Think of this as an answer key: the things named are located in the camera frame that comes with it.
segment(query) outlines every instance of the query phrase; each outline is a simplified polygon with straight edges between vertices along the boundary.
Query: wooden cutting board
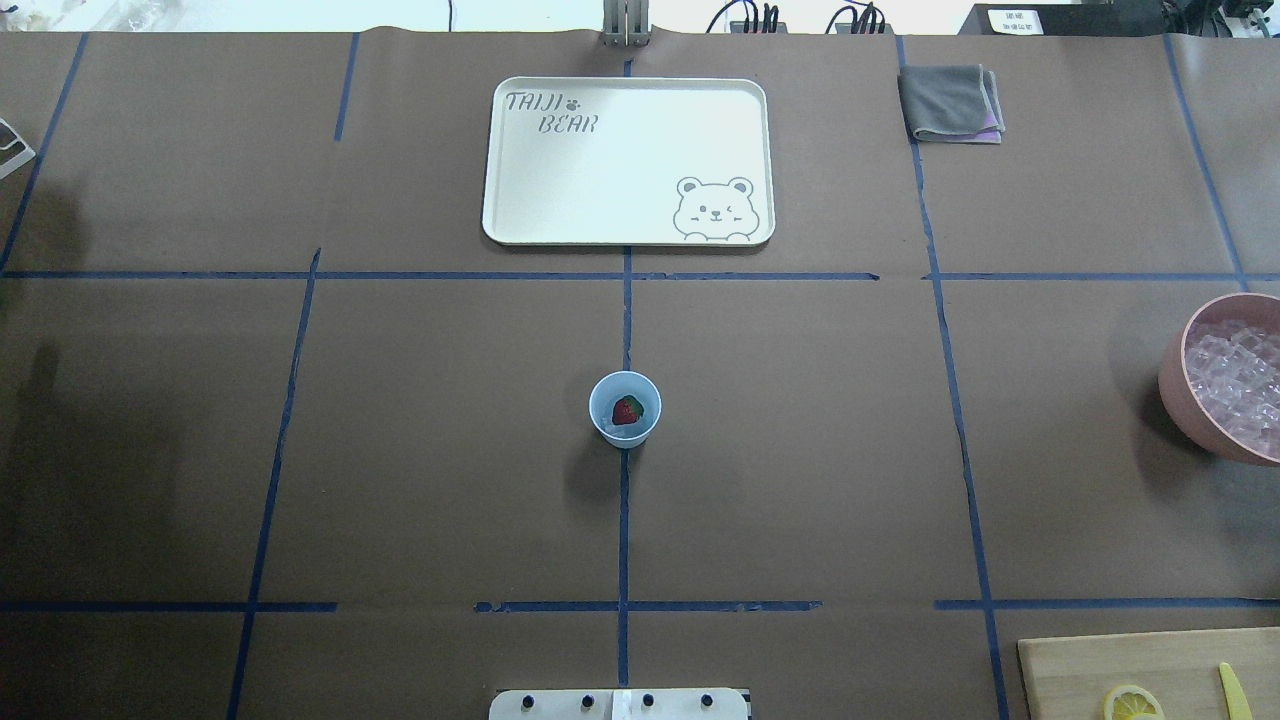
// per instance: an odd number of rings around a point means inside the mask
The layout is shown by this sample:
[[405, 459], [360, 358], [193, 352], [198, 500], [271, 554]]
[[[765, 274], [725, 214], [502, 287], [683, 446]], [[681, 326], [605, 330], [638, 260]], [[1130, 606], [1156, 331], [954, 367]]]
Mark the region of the wooden cutting board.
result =
[[1033, 720], [1101, 720], [1123, 684], [1149, 691], [1169, 720], [1228, 720], [1219, 662], [1256, 720], [1280, 720], [1280, 628], [1025, 639], [1018, 656]]

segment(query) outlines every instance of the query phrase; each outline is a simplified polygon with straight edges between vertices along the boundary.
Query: blue tape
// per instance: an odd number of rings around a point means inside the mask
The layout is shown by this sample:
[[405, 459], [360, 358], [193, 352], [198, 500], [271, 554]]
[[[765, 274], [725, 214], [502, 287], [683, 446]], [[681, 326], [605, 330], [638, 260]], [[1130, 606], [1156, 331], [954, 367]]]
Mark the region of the blue tape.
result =
[[631, 246], [622, 249], [622, 369], [631, 369]]
[[819, 600], [645, 601], [630, 603], [634, 612], [809, 612]]
[[232, 696], [227, 705], [227, 720], [236, 720], [239, 712], [241, 688], [244, 685], [244, 665], [248, 660], [248, 646], [253, 637], [253, 615], [256, 612], [259, 591], [262, 587], [262, 569], [266, 565], [266, 547], [271, 537], [271, 518], [275, 514], [275, 497], [280, 487], [280, 469], [284, 465], [284, 441], [289, 433], [289, 420], [293, 418], [293, 396], [298, 384], [298, 363], [302, 359], [302, 342], [311, 322], [311, 299], [316, 288], [316, 268], [320, 266], [320, 250], [311, 258], [307, 273], [307, 288], [302, 295], [302, 311], [298, 316], [298, 334], [293, 341], [293, 359], [289, 363], [289, 383], [284, 392], [284, 407], [280, 410], [280, 429], [275, 437], [275, 457], [271, 460], [271, 480], [266, 488], [266, 502], [262, 507], [262, 525], [257, 536], [257, 553], [253, 556], [253, 577], [248, 589], [248, 610], [244, 612], [244, 625], [241, 632], [239, 653], [236, 657], [236, 674], [232, 679]]
[[623, 273], [486, 273], [428, 270], [329, 270], [323, 281], [620, 281]]
[[617, 612], [618, 603], [612, 600], [604, 601], [534, 601], [534, 602], [477, 602], [475, 611], [480, 614], [507, 614], [507, 612]]
[[5, 277], [29, 281], [305, 281], [310, 275], [257, 270], [15, 270]]
[[338, 102], [338, 122], [333, 128], [333, 141], [342, 142], [342, 131], [347, 126], [347, 101], [351, 100], [351, 78], [356, 74], [356, 53], [360, 50], [360, 33], [351, 33], [351, 50], [347, 53], [347, 77], [342, 81], [342, 100]]
[[4, 601], [0, 612], [337, 612], [337, 602]]
[[[902, 36], [895, 36], [897, 44], [899, 69], [906, 65], [906, 50]], [[964, 409], [960, 405], [960, 383], [956, 378], [955, 355], [951, 348], [951, 329], [947, 327], [946, 301], [942, 296], [942, 269], [938, 264], [938, 250], [933, 237], [933, 222], [929, 219], [929, 209], [924, 201], [924, 161], [920, 156], [920, 143], [914, 136], [908, 133], [911, 146], [911, 163], [915, 167], [915, 190], [919, 196], [920, 223], [924, 227], [924, 237], [928, 240], [929, 277], [933, 286], [933, 304], [938, 315], [938, 333], [942, 337], [942, 360], [947, 372], [947, 389], [951, 395], [951, 415], [956, 425], [956, 434], [960, 438], [960, 461], [964, 470], [965, 496], [969, 502], [969, 533], [973, 538], [974, 564], [978, 570], [978, 588], [982, 598], [987, 603], [983, 609], [983, 620], [987, 626], [987, 653], [991, 657], [991, 676], [996, 691], [996, 710], [1000, 720], [1009, 720], [1009, 696], [1005, 689], [1004, 661], [1000, 656], [1000, 633], [996, 628], [996, 614], [991, 609], [991, 580], [987, 573], [987, 551], [982, 539], [982, 520], [978, 515], [978, 495], [973, 484], [973, 464], [969, 460], [969, 438], [965, 434]]]
[[631, 680], [630, 673], [630, 603], [631, 603], [631, 451], [618, 452], [618, 687], [625, 688]]
[[[618, 612], [620, 603], [612, 600], [588, 601], [530, 601], [530, 602], [492, 602], [475, 603], [475, 611], [483, 615], [503, 615], [521, 612]], [[809, 612], [822, 607], [820, 600], [716, 600], [716, 601], [667, 601], [667, 600], [627, 600], [627, 612]]]
[[1183, 78], [1178, 70], [1178, 59], [1174, 56], [1174, 42], [1167, 33], [1164, 38], [1165, 56], [1169, 59], [1169, 74], [1174, 79], [1174, 94], [1178, 96], [1178, 106], [1183, 111], [1183, 123], [1187, 124], [1187, 135], [1190, 137], [1192, 150], [1196, 152], [1196, 163], [1199, 165], [1201, 177], [1204, 178], [1204, 188], [1208, 191], [1208, 200], [1213, 206], [1217, 227], [1222, 232], [1222, 242], [1226, 243], [1226, 254], [1231, 259], [1231, 268], [1235, 269], [1235, 279], [1240, 284], [1240, 291], [1248, 292], [1249, 283], [1244, 279], [1240, 254], [1235, 250], [1235, 238], [1231, 237], [1231, 228], [1226, 224], [1226, 214], [1222, 213], [1222, 202], [1217, 197], [1217, 186], [1213, 183], [1213, 176], [1208, 172], [1208, 163], [1204, 160], [1204, 150], [1201, 147], [1199, 133], [1196, 132], [1196, 120], [1192, 119], [1192, 109], [1187, 104], [1187, 95], [1183, 92]]
[[67, 96], [72, 92], [72, 83], [76, 82], [76, 73], [79, 72], [79, 63], [84, 58], [86, 45], [88, 45], [88, 33], [82, 32], [79, 44], [76, 45], [76, 55], [72, 58], [72, 67], [68, 68], [67, 77], [63, 79], [63, 91], [58, 95], [54, 114], [49, 118], [49, 129], [45, 131], [45, 137], [40, 141], [40, 152], [32, 160], [31, 177], [27, 178], [27, 187], [22, 191], [22, 200], [18, 201], [18, 211], [13, 215], [13, 224], [9, 225], [9, 237], [5, 240], [4, 250], [0, 251], [0, 275], [4, 275], [5, 265], [9, 264], [9, 256], [13, 255], [13, 246], [18, 242], [22, 219], [27, 217], [31, 195], [36, 190], [36, 181], [40, 179], [40, 169], [45, 165], [45, 158], [49, 155], [49, 146], [52, 143], [54, 133], [58, 132], [58, 120], [61, 119], [63, 109], [67, 106]]
[[302, 295], [302, 313], [298, 316], [298, 334], [293, 341], [293, 360], [289, 364], [289, 383], [285, 386], [284, 407], [280, 411], [280, 429], [275, 437], [275, 456], [271, 460], [271, 480], [266, 488], [266, 503], [262, 509], [262, 525], [257, 537], [257, 555], [253, 557], [253, 578], [250, 583], [248, 601], [257, 602], [262, 585], [262, 569], [266, 565], [266, 546], [271, 536], [271, 518], [275, 514], [275, 496], [280, 487], [280, 470], [284, 466], [284, 441], [289, 433], [289, 420], [293, 419], [293, 396], [298, 383], [298, 363], [302, 359], [302, 342], [307, 336], [311, 320], [311, 297], [316, 288], [316, 266], [320, 264], [320, 251], [311, 258], [311, 270], [307, 290]]
[[239, 696], [244, 688], [244, 666], [248, 665], [248, 642], [253, 637], [253, 612], [246, 612], [241, 625], [241, 647], [236, 653], [236, 674], [232, 680], [232, 696], [227, 701], [227, 720], [236, 720], [239, 715]]
[[[925, 275], [920, 279], [932, 279]], [[1082, 281], [1082, 282], [1221, 282], [1235, 281], [1231, 273], [937, 273], [952, 281]]]
[[[874, 273], [632, 273], [631, 249], [623, 250], [621, 273], [502, 273], [480, 270], [324, 270], [316, 273], [321, 281], [878, 281]], [[943, 273], [943, 279], [1006, 279], [1009, 273]], [[298, 270], [12, 270], [10, 279], [28, 281], [305, 281], [310, 273]], [[1167, 279], [1170, 275], [1152, 277]], [[1204, 274], [1204, 279], [1234, 279], [1230, 274]], [[1046, 277], [1043, 279], [1060, 279]], [[1270, 279], [1280, 279], [1280, 274]]]
[[878, 281], [873, 273], [635, 273], [637, 281]]
[[1280, 607], [1280, 598], [1258, 597], [1098, 597], [1060, 600], [940, 600], [933, 603], [941, 611], [993, 610], [1144, 610], [1144, 609], [1239, 609]]

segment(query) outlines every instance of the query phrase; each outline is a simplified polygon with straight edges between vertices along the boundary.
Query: gridline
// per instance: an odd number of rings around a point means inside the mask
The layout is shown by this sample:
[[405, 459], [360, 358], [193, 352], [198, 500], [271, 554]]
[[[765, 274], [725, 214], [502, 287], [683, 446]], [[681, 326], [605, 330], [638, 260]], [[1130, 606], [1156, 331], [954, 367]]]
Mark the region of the gridline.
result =
[[[348, 100], [352, 95], [355, 68], [358, 58], [358, 45], [361, 33], [351, 35], [351, 44], [343, 81], [342, 96], [338, 104], [337, 120], [334, 126], [334, 142], [340, 142], [346, 124]], [[323, 250], [316, 250], [310, 268], [306, 270], [288, 272], [143, 272], [143, 270], [15, 270], [8, 272], [10, 255], [17, 243], [22, 222], [27, 206], [36, 190], [41, 165], [54, 141], [59, 118], [72, 92], [76, 74], [81, 60], [86, 53], [90, 36], [82, 35], [76, 49], [74, 58], [63, 83], [52, 117], [49, 120], [47, 131], [44, 135], [40, 151], [33, 160], [29, 179], [23, 191], [22, 200], [9, 229], [3, 254], [0, 254], [0, 281], [3, 279], [76, 279], [76, 281], [120, 281], [120, 279], [239, 279], [239, 281], [294, 281], [305, 282], [302, 306], [298, 314], [297, 336], [294, 340], [292, 361], [287, 380], [285, 400], [280, 413], [279, 430], [275, 441], [274, 460], [268, 482], [266, 501], [262, 510], [257, 550], [253, 560], [252, 580], [244, 602], [60, 602], [60, 601], [4, 601], [0, 602], [0, 612], [216, 612], [242, 615], [242, 633], [237, 655], [234, 682], [228, 700], [227, 717], [233, 720], [239, 711], [241, 691], [243, 688], [248, 650], [252, 643], [253, 621], [259, 614], [334, 614], [339, 612], [338, 603], [334, 602], [260, 602], [262, 570], [266, 560], [271, 520], [275, 509], [275, 500], [279, 489], [280, 471], [285, 460], [285, 439], [292, 418], [293, 400], [298, 383], [298, 368], [303, 352], [311, 302], [316, 284], [330, 279], [342, 281], [495, 281], [495, 282], [538, 282], [538, 281], [594, 281], [618, 282], [622, 291], [622, 352], [621, 368], [631, 369], [631, 325], [632, 325], [632, 287], [635, 282], [765, 282], [765, 281], [792, 281], [792, 282], [876, 282], [879, 275], [874, 273], [823, 273], [823, 272], [795, 272], [795, 273], [637, 273], [632, 270], [632, 252], [630, 247], [621, 250], [622, 269], [620, 272], [598, 273], [561, 273], [561, 272], [326, 272], [320, 269]], [[906, 49], [901, 36], [895, 37], [899, 67], [906, 64]], [[920, 278], [928, 281], [933, 290], [933, 300], [937, 314], [940, 333], [940, 346], [946, 378], [948, 386], [950, 404], [955, 429], [959, 436], [963, 482], [966, 492], [970, 539], [974, 552], [974, 569], [980, 591], [978, 600], [950, 600], [940, 598], [933, 607], [940, 612], [982, 612], [986, 625], [987, 644], [989, 652], [991, 673], [996, 694], [996, 707], [1000, 720], [1010, 717], [1007, 688], [1000, 653], [1000, 637], [997, 628], [997, 612], [1025, 611], [1025, 610], [1082, 610], [1082, 609], [1239, 609], [1239, 607], [1280, 607], [1280, 598], [1240, 598], [1240, 597], [1110, 597], [1110, 598], [1020, 598], [1006, 600], [995, 594], [987, 569], [987, 553], [983, 543], [982, 521], [979, 516], [978, 495], [974, 488], [974, 473], [969, 457], [969, 441], [965, 433], [964, 409], [961, 404], [961, 388], [956, 375], [955, 356], [951, 345], [951, 333], [946, 318], [945, 286], [951, 282], [1235, 282], [1242, 291], [1249, 290], [1249, 282], [1265, 282], [1280, 279], [1280, 273], [1245, 273], [1243, 270], [1239, 254], [1235, 249], [1234, 238], [1222, 213], [1217, 190], [1212, 174], [1199, 143], [1194, 120], [1192, 118], [1187, 99], [1183, 92], [1181, 78], [1178, 61], [1169, 36], [1164, 38], [1165, 53], [1169, 61], [1169, 70], [1178, 96], [1183, 122], [1185, 124], [1189, 143], [1201, 169], [1204, 188], [1210, 197], [1222, 243], [1230, 258], [1231, 273], [948, 273], [943, 272], [934, 242], [933, 223], [929, 217], [925, 200], [925, 174], [919, 143], [909, 136], [916, 191], [919, 200], [919, 213], [923, 233], [927, 240], [927, 252], [929, 261], [929, 274]], [[631, 76], [632, 60], [626, 60], [622, 67], [625, 77]], [[618, 559], [617, 559], [617, 598], [599, 601], [554, 601], [554, 600], [508, 600], [497, 605], [490, 602], [476, 602], [474, 611], [480, 615], [489, 614], [526, 614], [526, 612], [607, 612], [617, 615], [617, 678], [620, 687], [630, 683], [628, 673], [628, 616], [632, 612], [812, 612], [820, 611], [820, 600], [723, 600], [723, 601], [634, 601], [630, 598], [630, 451], [618, 451]]]

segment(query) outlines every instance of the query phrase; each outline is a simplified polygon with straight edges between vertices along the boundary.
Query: bear illustration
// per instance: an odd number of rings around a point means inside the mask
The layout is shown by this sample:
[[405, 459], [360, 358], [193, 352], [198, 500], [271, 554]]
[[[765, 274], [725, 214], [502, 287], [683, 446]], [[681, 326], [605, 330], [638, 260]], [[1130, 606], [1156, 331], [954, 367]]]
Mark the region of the bear illustration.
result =
[[749, 242], [748, 236], [760, 227], [760, 217], [751, 206], [754, 188], [746, 178], [733, 178], [724, 184], [684, 178], [676, 183], [676, 190], [680, 191], [680, 209], [673, 220], [685, 240]]

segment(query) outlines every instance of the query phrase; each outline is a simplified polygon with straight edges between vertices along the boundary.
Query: bowl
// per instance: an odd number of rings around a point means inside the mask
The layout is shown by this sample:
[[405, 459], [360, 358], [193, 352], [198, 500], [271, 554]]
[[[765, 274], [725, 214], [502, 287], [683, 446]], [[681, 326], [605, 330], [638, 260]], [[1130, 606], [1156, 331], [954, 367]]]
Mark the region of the bowl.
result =
[[1204, 450], [1236, 462], [1280, 466], [1280, 457], [1262, 455], [1231, 437], [1226, 428], [1210, 416], [1192, 389], [1187, 374], [1188, 336], [1197, 324], [1225, 320], [1240, 320], [1265, 331], [1267, 334], [1280, 336], [1280, 297], [1257, 292], [1236, 292], [1224, 295], [1201, 306], [1165, 350], [1165, 357], [1160, 366], [1160, 398], [1165, 402], [1165, 409], [1178, 428]]

